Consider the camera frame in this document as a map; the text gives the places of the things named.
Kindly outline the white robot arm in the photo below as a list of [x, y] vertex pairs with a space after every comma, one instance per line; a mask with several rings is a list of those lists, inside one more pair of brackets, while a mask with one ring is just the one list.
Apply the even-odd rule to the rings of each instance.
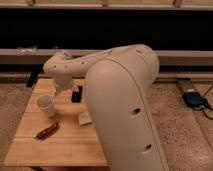
[[159, 74], [156, 53], [143, 44], [111, 48], [80, 58], [63, 52], [43, 66], [58, 90], [85, 79], [87, 109], [110, 171], [169, 171], [147, 103]]

